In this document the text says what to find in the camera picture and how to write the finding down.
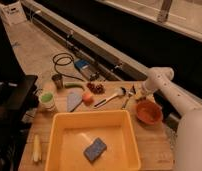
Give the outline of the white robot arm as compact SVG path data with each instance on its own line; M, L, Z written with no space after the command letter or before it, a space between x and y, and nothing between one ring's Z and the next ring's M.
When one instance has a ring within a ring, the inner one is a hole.
M172 82L170 67L152 67L142 83L145 94L160 90L181 115L175 144L173 171L202 171L202 104Z

